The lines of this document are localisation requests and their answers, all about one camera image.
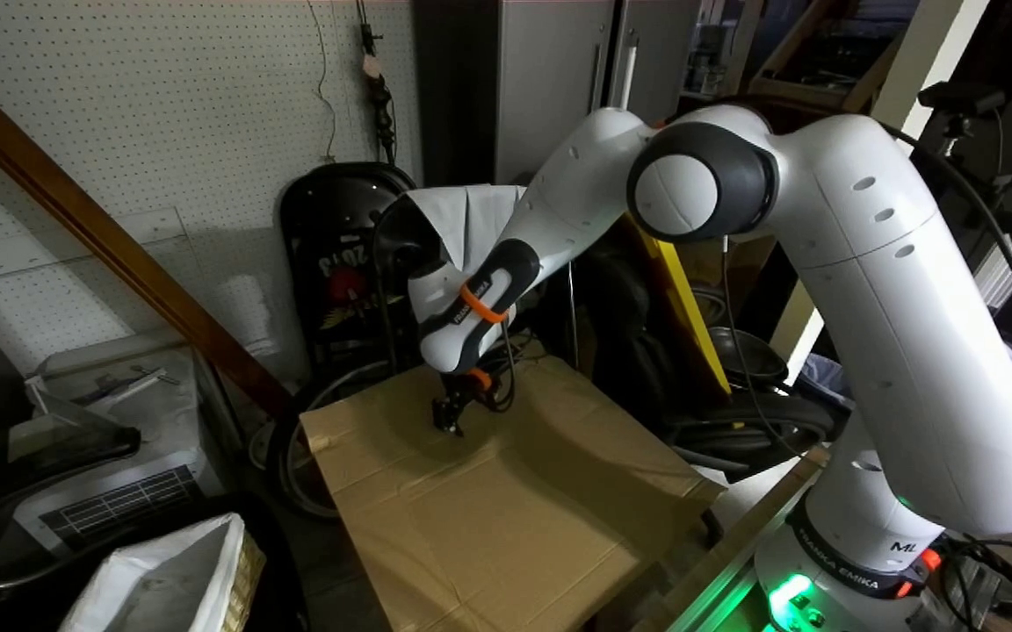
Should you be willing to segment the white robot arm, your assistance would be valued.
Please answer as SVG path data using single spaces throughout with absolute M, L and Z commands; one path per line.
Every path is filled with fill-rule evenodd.
M 529 181 L 420 190 L 414 203 L 435 237 L 410 276 L 435 371 L 474 368 L 513 305 L 619 217 L 668 242 L 781 242 L 852 400 L 834 460 L 755 546 L 781 632 L 909 632 L 938 538 L 1012 535 L 1012 351 L 879 120 L 776 134 L 746 106 L 668 127 L 604 106 Z

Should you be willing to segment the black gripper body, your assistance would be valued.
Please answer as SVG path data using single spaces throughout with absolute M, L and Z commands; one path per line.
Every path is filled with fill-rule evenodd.
M 513 406 L 515 379 L 504 355 L 488 355 L 462 371 L 444 379 L 444 395 L 431 405 L 431 423 L 447 434 L 461 434 L 461 415 L 467 405 L 481 405 L 490 415 Z

